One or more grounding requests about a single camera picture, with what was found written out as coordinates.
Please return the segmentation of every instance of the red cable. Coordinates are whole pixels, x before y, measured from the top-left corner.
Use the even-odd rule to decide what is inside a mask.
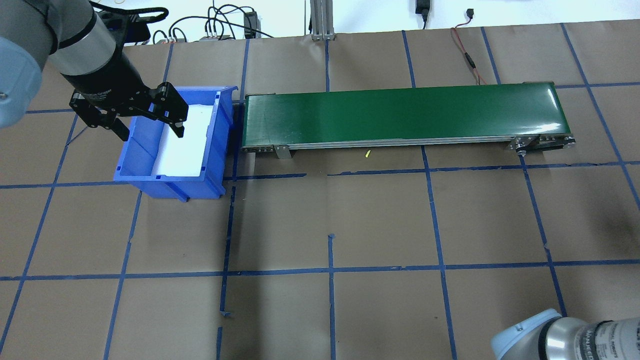
[[[462,39],[460,38],[460,35],[458,34],[457,27],[458,27],[458,26],[464,26],[464,25],[467,25],[467,24],[469,24],[469,22],[471,22],[471,19],[469,19],[467,22],[463,22],[462,24],[455,25],[455,27],[451,28],[451,29],[453,30],[453,33],[454,33],[454,34],[456,34],[456,38],[458,38],[458,42],[460,43],[460,48],[462,49],[462,52],[463,52],[463,53],[465,53],[465,54],[467,53],[467,50],[465,49],[465,46],[462,44]],[[476,75],[478,75],[478,84],[480,83],[480,80],[482,80],[482,82],[483,82],[485,85],[487,85],[487,84],[486,84],[486,81],[485,81],[485,80],[484,80],[484,78],[480,75],[480,72],[478,71],[478,69],[477,69],[477,68],[472,69],[472,72],[474,72]]]

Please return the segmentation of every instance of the black cable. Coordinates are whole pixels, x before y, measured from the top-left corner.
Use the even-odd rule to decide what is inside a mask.
[[[231,11],[229,11],[229,12],[226,12],[226,13],[222,12],[222,9],[223,9],[223,8],[225,8],[225,7],[227,7],[227,6],[229,6],[229,7],[231,7],[231,8],[234,8],[234,9],[233,9],[233,10],[231,10]],[[243,20],[245,20],[245,19],[246,19],[246,20],[247,20],[247,22],[249,22],[249,27],[250,27],[251,29],[253,29],[253,24],[251,23],[251,18],[249,17],[249,15],[247,15],[247,14],[246,14],[246,11],[244,11],[244,10],[242,9],[242,7],[250,7],[250,6],[240,6],[240,7],[238,7],[238,6],[233,5],[233,4],[224,4],[224,5],[223,5],[223,6],[221,6],[218,10],[220,11],[220,13],[221,13],[221,14],[223,14],[223,16],[225,17],[225,20],[227,20],[227,21],[228,21],[228,19],[227,19],[227,16],[226,16],[225,14],[232,13],[232,12],[234,12],[234,11],[236,11],[236,10],[239,10],[239,11],[240,11],[240,12],[242,12],[242,14],[243,14]]]
[[[94,8],[98,8],[100,10],[105,10],[112,13],[119,13],[120,15],[139,15],[142,13],[156,13],[156,12],[162,13],[160,15],[156,15],[154,17],[149,18],[149,20],[144,21],[147,24],[165,20],[166,17],[169,15],[169,10],[167,8],[142,8],[142,9],[125,10],[125,9],[112,8],[110,6],[102,5],[99,3],[94,3],[93,1],[89,1],[89,3]]]
[[[153,40],[153,43],[154,43],[154,44],[156,43],[156,35],[157,35],[158,33],[161,33],[161,34],[162,34],[162,36],[164,36],[164,39],[165,39],[167,42],[169,41],[169,38],[166,36],[166,33],[164,33],[164,31],[162,31],[162,30],[156,30],[156,31],[154,32],[154,36],[152,37],[152,40]]]
[[[187,42],[187,35],[184,34],[184,31],[180,28],[173,28],[173,38],[176,42],[178,42],[178,37],[175,35],[175,31],[178,30],[182,33],[182,37],[184,38],[184,42]]]
[[[207,37],[213,37],[213,30],[211,29],[211,21],[213,20],[213,25],[215,28],[216,25],[216,21],[220,22],[219,19],[210,19],[210,18],[206,18],[207,22],[205,22],[204,24],[204,31],[205,33],[207,33]],[[222,36],[224,36],[225,34],[225,27],[224,24],[220,24],[220,26],[222,26],[222,31],[220,31],[220,36],[218,38],[222,38]]]
[[[185,17],[183,17],[183,18],[181,18],[181,19],[176,20],[173,24],[171,24],[171,26],[169,27],[169,30],[173,29],[173,27],[174,27],[178,22],[180,22],[180,21],[182,21],[182,20],[186,20],[186,19],[207,19],[207,20],[208,20],[209,18],[208,18],[208,17],[206,17],[206,16],[197,16],[197,15],[185,16]],[[252,29],[252,28],[247,28],[246,26],[242,26],[242,25],[239,25],[239,24],[234,24],[233,22],[228,22],[228,21],[224,21],[224,20],[220,20],[220,19],[215,19],[215,20],[216,20],[216,21],[218,21],[218,22],[222,22],[222,23],[224,23],[224,24],[229,24],[229,25],[237,26],[238,28],[243,28],[243,29],[247,29],[247,30],[253,30],[253,31],[255,31],[255,32],[256,32],[256,33],[258,33],[258,34],[262,34],[262,35],[264,35],[264,36],[266,36],[266,37],[273,38],[271,35],[269,35],[269,34],[267,34],[267,33],[263,33],[263,32],[262,32],[262,31],[260,31],[260,30],[256,30],[256,29]]]
[[[218,14],[220,13],[220,9],[222,9],[222,7],[220,7],[220,8],[215,8],[215,7],[213,7],[213,6],[210,6],[210,7],[207,9],[207,16],[208,16],[208,18],[211,18],[211,9],[213,9],[213,10],[215,10],[215,11],[216,11],[216,13],[213,15],[213,19],[214,19],[214,20],[216,20],[216,19],[218,18]],[[229,19],[227,18],[227,16],[226,16],[224,13],[221,13],[221,14],[222,14],[222,17],[224,17],[224,18],[225,18],[225,20],[227,21],[227,23],[229,23]],[[232,38],[236,38],[236,33],[234,33],[234,29],[233,29],[232,27],[230,27],[230,26],[229,26],[229,29],[231,30],[231,37],[232,37]],[[216,22],[215,22],[215,21],[213,22],[213,30],[214,30],[214,31],[216,31]]]

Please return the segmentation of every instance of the robotic arm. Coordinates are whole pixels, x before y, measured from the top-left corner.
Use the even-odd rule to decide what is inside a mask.
[[[149,12],[163,14],[139,15]],[[69,105],[87,126],[102,126],[126,141],[129,130],[118,117],[143,115],[181,138],[184,99],[168,82],[147,87],[122,52],[126,42],[149,39],[147,24],[167,14],[164,8],[121,10],[88,0],[1,0],[0,127],[22,118],[48,58],[75,88]]]

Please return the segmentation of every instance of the metal post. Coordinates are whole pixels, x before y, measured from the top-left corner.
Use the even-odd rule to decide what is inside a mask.
[[[311,38],[333,40],[333,0],[311,0]]]

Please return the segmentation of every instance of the blue tape line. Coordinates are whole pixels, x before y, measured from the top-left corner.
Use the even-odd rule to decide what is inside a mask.
[[[173,43],[169,45],[169,55],[166,57],[166,66],[164,67],[164,76],[162,77],[162,81],[165,82],[167,76],[169,75],[169,65],[171,65],[171,56],[173,55]]]
[[[78,136],[82,135],[82,133],[84,133],[84,131],[85,131],[85,130],[87,130],[88,128],[89,128],[88,126],[85,126],[85,127],[84,127],[84,129],[80,130],[80,132],[78,133],[78,135],[75,135],[75,136],[73,137],[73,139],[71,139],[71,140],[69,140],[69,141],[67,142],[67,146],[69,146],[72,142],[74,142],[74,140],[75,140],[75,139],[77,139],[77,138],[78,138]]]
[[[76,127],[78,116],[74,117],[73,122],[71,123],[71,128],[69,129],[69,133],[67,135],[68,143],[69,139],[74,133],[74,128]],[[56,169],[56,175],[53,179],[53,184],[58,182],[58,178],[60,176],[60,171],[62,170],[62,164],[65,162],[65,157],[67,156],[68,147],[65,145],[62,150],[62,155],[60,156],[60,162],[58,163],[58,168]],[[18,306],[18,301],[20,300],[20,294],[22,294],[22,287],[24,286],[24,282],[26,281],[27,273],[29,272],[29,267],[31,266],[31,261],[33,260],[33,254],[35,253],[36,246],[38,245],[38,240],[40,239],[40,233],[42,232],[42,226],[44,225],[44,221],[47,218],[47,212],[49,210],[49,206],[51,205],[51,199],[53,198],[53,192],[55,188],[52,187],[49,190],[49,196],[47,197],[47,202],[44,205],[44,209],[42,210],[42,216],[40,217],[40,222],[38,223],[38,229],[36,230],[36,234],[33,237],[33,243],[31,244],[31,248],[29,250],[29,256],[27,257],[27,261],[24,264],[24,269],[22,271],[22,276],[20,277],[20,283],[18,283],[18,289],[15,292],[15,296],[13,298],[13,303],[11,304],[11,309],[9,310],[9,316],[7,317],[6,323],[4,325],[4,330],[2,333],[2,338],[0,338],[0,354],[2,353],[2,349],[4,348],[4,343],[6,341],[6,337],[9,333],[9,328],[11,327],[11,322],[13,320],[13,316],[15,315],[15,309]]]
[[[584,84],[581,85],[556,85],[556,89],[576,89],[576,88],[586,88],[587,86]]]
[[[118,307],[120,306],[120,296],[122,295],[122,286],[124,285],[125,275],[127,274],[127,264],[129,263],[129,254],[131,253],[131,238],[135,232],[136,223],[138,222],[138,212],[140,211],[140,203],[142,200],[142,191],[138,192],[138,198],[136,199],[136,206],[133,210],[133,216],[131,218],[131,229],[129,230],[129,239],[127,240],[127,248],[124,252],[124,259],[122,260],[122,268],[120,269],[120,276],[118,278],[118,289],[116,290],[116,299],[113,302],[113,310],[111,312],[111,321],[109,322],[109,332],[107,333],[107,342],[104,345],[103,360],[108,360],[109,351],[111,350],[111,339],[113,338],[113,329],[116,325],[116,317],[118,316]]]
[[[411,87],[415,88],[415,77],[413,76],[413,64],[411,63],[411,53],[409,52],[409,43],[406,41],[406,32],[402,30],[402,39],[404,41],[404,51],[406,53],[406,62],[409,65],[409,76],[411,77]]]
[[[640,83],[602,83],[602,84],[578,84],[578,85],[556,85],[556,89],[574,89],[574,88],[608,88],[615,86],[638,86]]]
[[[545,267],[548,263],[497,263],[497,264],[456,264],[446,265],[447,270],[470,270],[470,269],[503,269],[503,268],[539,268]]]
[[[482,31],[482,38],[484,39],[484,45],[486,46],[486,52],[489,54],[489,61],[491,61],[491,68],[493,69],[493,75],[495,76],[495,82],[497,84],[502,84],[500,80],[500,74],[498,74],[498,67],[495,66],[495,60],[493,59],[493,52],[491,51],[491,45],[489,45],[489,39],[486,37],[486,31],[484,30],[484,26],[480,27],[480,31]]]
[[[610,87],[610,86],[638,86],[638,85],[640,85],[640,82],[635,82],[635,83],[589,84],[589,86],[592,87],[592,88],[603,88],[603,87]]]
[[[109,332],[107,333],[107,342],[104,345],[104,356],[102,360],[109,359],[109,351],[111,350],[111,339],[113,338],[113,329],[116,325],[116,315],[118,314],[118,306],[120,305],[120,296],[122,294],[122,285],[124,284],[125,273],[127,271],[127,262],[129,262],[129,252],[131,250],[131,242],[127,242],[127,249],[124,253],[124,261],[122,261],[122,270],[118,280],[118,289],[116,290],[116,299],[113,302],[113,310],[111,311],[111,321],[109,322]]]
[[[330,272],[329,268],[299,268],[283,270],[241,270],[227,272],[229,276],[269,276],[269,275],[297,275],[297,274],[322,274]]]
[[[527,164],[527,168],[564,168],[564,167],[611,167],[611,166],[619,166],[618,162],[610,162],[610,163],[574,163],[574,164],[538,164],[538,165],[529,165]]]
[[[569,33],[567,32],[566,27],[564,26],[564,24],[560,24],[560,27],[562,28],[562,32],[564,34],[564,38],[566,40],[566,43],[569,45],[569,49],[571,50],[571,54],[573,55],[573,60],[575,61],[575,64],[578,66],[578,70],[580,70],[580,76],[582,76],[582,80],[584,81],[584,84],[586,85],[587,92],[589,93],[589,97],[591,98],[591,102],[593,103],[593,106],[595,107],[596,112],[598,113],[598,118],[600,118],[600,122],[602,123],[602,127],[604,128],[605,133],[607,133],[607,137],[609,138],[609,142],[611,142],[611,147],[613,148],[613,151],[616,153],[616,157],[618,158],[618,162],[620,163],[620,167],[622,168],[622,172],[624,173],[625,177],[627,178],[627,183],[629,184],[629,189],[631,190],[631,194],[634,196],[634,200],[636,201],[636,206],[637,206],[638,209],[640,209],[640,197],[638,197],[638,193],[636,191],[636,187],[634,186],[634,182],[631,179],[631,176],[629,175],[629,171],[627,170],[627,166],[625,165],[625,162],[622,160],[622,155],[620,154],[620,150],[618,150],[618,146],[616,145],[616,142],[613,139],[613,135],[609,131],[609,126],[607,125],[607,122],[605,121],[604,116],[602,115],[602,111],[600,110],[600,106],[598,105],[598,102],[596,101],[596,98],[593,95],[593,91],[591,89],[591,85],[589,84],[589,81],[587,80],[587,76],[584,73],[584,69],[582,68],[582,64],[580,63],[580,60],[578,59],[578,54],[575,52],[575,49],[573,48],[573,44],[571,42],[571,39],[569,38]]]
[[[28,110],[27,114],[45,114],[45,113],[70,113],[73,109],[52,109],[52,110]]]
[[[218,336],[216,337],[216,360],[220,360],[222,353],[222,326],[218,327]]]
[[[103,186],[103,185],[128,185],[128,183],[125,183],[123,181],[94,181],[89,183],[16,184],[16,185],[0,185],[0,189],[68,188],[73,186]]]
[[[327,174],[327,176],[351,176],[351,175],[381,175],[381,174],[412,174],[416,172],[424,172],[423,168],[402,168],[397,170],[361,170],[361,171],[343,171],[339,174]]]
[[[81,275],[27,275],[27,281],[43,281],[43,280],[100,280],[100,279],[118,279],[120,274],[81,274]]]
[[[640,264],[640,259],[614,259],[614,260],[576,260],[554,261],[554,266],[593,266],[593,265],[635,265]],[[532,263],[494,263],[494,264],[453,264],[445,265],[446,270],[470,270],[470,269],[498,269],[498,268],[539,268],[548,266],[547,262]],[[227,272],[228,276],[269,276],[269,275],[297,275],[297,274],[328,274],[329,272],[395,272],[395,271],[434,271],[439,270],[440,265],[408,265],[408,266],[344,266],[329,268],[299,268],[281,270],[249,270]],[[223,271],[206,272],[163,272],[163,273],[133,273],[126,274],[126,279],[171,279],[180,277],[222,277]],[[27,275],[25,281],[48,280],[95,280],[95,279],[119,279],[120,274],[81,274],[81,275]],[[21,276],[0,276],[0,281],[19,281]]]
[[[223,276],[222,271],[201,272],[158,272],[158,273],[131,273],[126,274],[126,279],[172,279],[174,277],[216,277]]]
[[[231,187],[231,201],[229,202],[229,220],[227,222],[227,244],[225,245],[225,262],[223,267],[222,285],[220,288],[220,313],[223,316],[227,316],[228,312],[225,311],[225,304],[227,301],[227,279],[229,271],[229,256],[231,254],[231,236],[234,224],[234,206],[236,202],[236,187]]]
[[[261,180],[261,179],[290,179],[293,177],[305,177],[306,173],[302,174],[277,174],[277,175],[252,175],[252,176],[238,176],[236,180]]]
[[[328,236],[329,248],[329,325],[331,335],[331,360],[335,360],[335,288],[333,287],[333,239],[334,234]]]
[[[523,157],[520,157],[520,163],[522,164],[522,172],[524,173],[524,179],[527,183],[527,189],[529,191],[529,197],[531,198],[531,205],[533,206],[533,212],[536,215],[536,222],[538,223],[538,230],[540,231],[540,238],[542,239],[542,246],[545,249],[547,256],[547,265],[551,271],[551,280],[554,283],[556,289],[556,296],[558,299],[558,305],[560,306],[560,312],[563,316],[566,316],[566,308],[564,306],[564,299],[562,297],[562,291],[560,290],[560,283],[556,275],[556,269],[554,268],[554,261],[551,257],[551,251],[547,248],[547,234],[545,228],[542,225],[542,217],[540,216],[540,210],[538,209],[538,202],[536,201],[536,195],[533,192],[533,185],[531,185],[531,178],[529,177],[529,171],[527,170],[527,164]]]
[[[0,189],[32,189],[32,188],[52,188],[53,184],[16,184],[0,185]]]
[[[329,92],[331,89],[329,82],[329,40],[324,41],[324,74],[326,77],[324,81],[324,91]]]
[[[245,40],[244,43],[244,58],[242,64],[242,80],[240,82],[240,101],[244,101],[244,86],[246,84],[246,67],[247,67],[247,59],[249,58],[249,39]]]
[[[74,186],[112,186],[112,185],[129,185],[124,181],[92,181],[87,183],[57,183],[54,184],[55,188],[70,188]]]
[[[442,284],[442,297],[444,299],[444,311],[447,317],[447,330],[449,331],[449,346],[451,347],[451,357],[453,360],[458,359],[456,351],[456,340],[453,333],[453,321],[451,319],[451,306],[449,304],[449,290],[447,289],[447,275],[444,263],[444,255],[442,254],[442,244],[440,243],[440,229],[438,227],[438,215],[436,213],[436,204],[433,198],[433,186],[431,184],[431,171],[429,170],[429,161],[424,145],[420,147],[422,151],[422,162],[424,162],[424,173],[427,177],[427,192],[429,193],[429,207],[431,208],[431,221],[433,221],[433,233],[436,239],[436,250],[438,252],[438,266],[440,267],[440,282]]]
[[[138,212],[140,212],[140,203],[142,202],[142,191],[138,192],[138,199],[136,200],[136,208],[133,211],[133,220],[131,220],[131,229],[129,230],[129,241],[133,239],[133,234],[136,231],[136,224],[138,223]]]
[[[439,171],[460,171],[460,170],[513,170],[521,168],[520,165],[495,165],[495,166],[484,166],[484,167],[440,167],[440,168],[432,168],[430,172],[439,172]]]
[[[620,259],[620,260],[578,260],[578,261],[555,261],[555,266],[590,266],[590,265],[632,265],[640,264],[640,259]]]
[[[410,265],[410,266],[345,266],[333,268],[333,272],[389,272],[389,271],[423,271],[439,270],[439,265]]]

